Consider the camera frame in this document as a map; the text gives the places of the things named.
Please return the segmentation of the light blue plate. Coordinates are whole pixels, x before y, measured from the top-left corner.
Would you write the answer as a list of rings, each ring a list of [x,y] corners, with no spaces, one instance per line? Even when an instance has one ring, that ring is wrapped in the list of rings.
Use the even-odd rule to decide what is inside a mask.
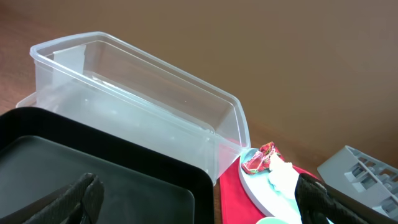
[[[239,179],[251,202],[267,217],[276,217],[287,223],[302,224],[295,199],[288,199],[275,191],[270,184],[268,171],[248,175],[241,164],[252,158],[257,149],[248,149],[241,154],[238,164]]]

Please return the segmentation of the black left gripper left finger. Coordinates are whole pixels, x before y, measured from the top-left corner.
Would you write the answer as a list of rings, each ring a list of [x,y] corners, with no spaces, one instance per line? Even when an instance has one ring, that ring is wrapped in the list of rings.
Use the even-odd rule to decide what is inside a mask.
[[[85,173],[79,179],[26,207],[1,218],[7,224],[90,223],[98,221],[104,201],[99,177]]]

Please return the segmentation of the red strawberry candy wrapper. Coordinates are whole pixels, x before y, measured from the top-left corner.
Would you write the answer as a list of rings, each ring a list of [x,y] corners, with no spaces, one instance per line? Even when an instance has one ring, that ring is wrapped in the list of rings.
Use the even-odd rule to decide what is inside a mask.
[[[248,175],[254,175],[269,169],[271,164],[271,156],[277,156],[284,161],[284,158],[274,142],[269,142],[261,146],[250,158],[250,160],[243,162],[241,168]]]

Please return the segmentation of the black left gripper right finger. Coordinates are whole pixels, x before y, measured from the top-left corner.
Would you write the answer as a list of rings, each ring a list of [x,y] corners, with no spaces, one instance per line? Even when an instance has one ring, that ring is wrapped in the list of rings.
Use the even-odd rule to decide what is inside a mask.
[[[332,197],[318,179],[306,173],[298,176],[295,201],[303,224],[369,224]]]

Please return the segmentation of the green bowl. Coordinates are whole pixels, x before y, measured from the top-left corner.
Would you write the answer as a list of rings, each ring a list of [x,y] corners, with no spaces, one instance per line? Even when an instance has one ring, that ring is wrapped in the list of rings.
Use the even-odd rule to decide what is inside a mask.
[[[288,224],[288,223],[276,217],[264,217],[258,220],[256,224]]]

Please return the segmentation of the white tissue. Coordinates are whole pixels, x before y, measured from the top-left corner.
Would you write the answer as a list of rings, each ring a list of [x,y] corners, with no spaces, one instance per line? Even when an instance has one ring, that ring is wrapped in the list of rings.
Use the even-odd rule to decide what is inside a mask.
[[[291,162],[284,162],[276,153],[272,154],[269,165],[269,182],[284,197],[295,200],[295,188],[299,173]]]

